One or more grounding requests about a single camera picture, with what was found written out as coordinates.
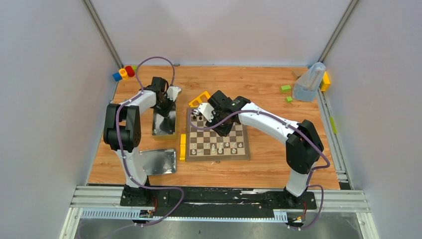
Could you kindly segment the gold tin with white pieces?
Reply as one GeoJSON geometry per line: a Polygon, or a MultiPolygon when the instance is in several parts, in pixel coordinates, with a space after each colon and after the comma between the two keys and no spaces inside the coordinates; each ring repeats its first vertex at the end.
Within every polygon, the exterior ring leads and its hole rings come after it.
{"type": "Polygon", "coordinates": [[[174,140],[176,134],[176,106],[173,106],[166,117],[153,111],[151,135],[155,140],[174,140]]]}

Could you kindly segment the yellow triangle frame block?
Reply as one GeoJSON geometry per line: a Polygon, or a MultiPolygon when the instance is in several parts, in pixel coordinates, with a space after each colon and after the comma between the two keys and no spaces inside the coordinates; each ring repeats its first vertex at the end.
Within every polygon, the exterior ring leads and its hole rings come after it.
{"type": "Polygon", "coordinates": [[[197,97],[195,97],[193,100],[191,100],[188,105],[190,108],[198,107],[200,104],[205,103],[210,98],[210,94],[208,91],[204,91],[201,94],[199,94],[197,97]]]}

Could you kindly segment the wooden chess board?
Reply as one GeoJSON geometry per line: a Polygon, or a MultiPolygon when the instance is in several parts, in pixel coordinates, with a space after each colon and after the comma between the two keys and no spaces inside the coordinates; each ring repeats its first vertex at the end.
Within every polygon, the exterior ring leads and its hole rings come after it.
{"type": "Polygon", "coordinates": [[[187,116],[190,119],[187,119],[187,141],[186,141],[186,161],[187,162],[198,162],[198,161],[227,161],[227,160],[250,160],[250,149],[249,149],[249,142],[248,142],[248,134],[246,126],[242,124],[235,123],[229,133],[228,136],[219,136],[213,130],[199,130],[194,127],[189,122],[192,122],[193,125],[197,127],[206,127],[207,120],[203,117],[203,121],[191,121],[191,111],[193,108],[187,108],[187,116]],[[211,155],[213,143],[216,143],[216,150],[219,149],[220,143],[229,142],[230,145],[233,142],[237,143],[237,154],[232,154],[232,148],[224,148],[223,155],[211,155]],[[196,143],[196,148],[191,148],[191,143],[196,143]],[[210,148],[205,148],[205,144],[209,143],[210,148]],[[243,143],[243,148],[238,148],[238,144],[243,143]],[[191,155],[191,150],[194,149],[202,149],[203,154],[198,155],[191,155]]]}

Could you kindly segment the small yellow rectangular block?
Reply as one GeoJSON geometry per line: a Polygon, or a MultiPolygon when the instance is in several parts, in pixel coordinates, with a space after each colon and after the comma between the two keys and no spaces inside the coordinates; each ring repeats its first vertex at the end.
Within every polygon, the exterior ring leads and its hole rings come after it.
{"type": "Polygon", "coordinates": [[[180,134],[180,145],[185,145],[187,141],[186,134],[182,133],[180,134]]]}

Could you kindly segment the yellow arch block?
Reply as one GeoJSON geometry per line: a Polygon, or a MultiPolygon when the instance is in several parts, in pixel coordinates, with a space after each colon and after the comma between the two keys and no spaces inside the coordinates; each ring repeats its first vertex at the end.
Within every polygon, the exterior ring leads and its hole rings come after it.
{"type": "Polygon", "coordinates": [[[185,161],[186,160],[186,145],[185,144],[180,144],[179,160],[180,161],[185,161]]]}

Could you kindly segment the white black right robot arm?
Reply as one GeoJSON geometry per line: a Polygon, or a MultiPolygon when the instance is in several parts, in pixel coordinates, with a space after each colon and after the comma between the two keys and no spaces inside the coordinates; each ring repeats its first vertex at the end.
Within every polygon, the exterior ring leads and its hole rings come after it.
{"type": "Polygon", "coordinates": [[[281,142],[286,148],[286,162],[291,172],[284,201],[296,208],[304,201],[316,162],[323,157],[324,146],[309,120],[287,120],[258,107],[249,99],[227,97],[222,91],[215,92],[197,110],[207,120],[206,126],[220,136],[227,136],[235,123],[253,127],[281,142]]]}

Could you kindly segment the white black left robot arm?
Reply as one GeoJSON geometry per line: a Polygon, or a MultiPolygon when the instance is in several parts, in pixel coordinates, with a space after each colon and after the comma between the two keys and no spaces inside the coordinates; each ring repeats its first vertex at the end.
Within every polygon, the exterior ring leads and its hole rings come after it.
{"type": "Polygon", "coordinates": [[[152,201],[152,187],[140,159],[140,117],[147,109],[154,109],[167,117],[175,107],[182,89],[169,84],[161,77],[153,77],[147,87],[142,87],[133,97],[120,103],[110,103],[106,108],[103,140],[119,157],[124,173],[123,195],[141,206],[152,201]]]}

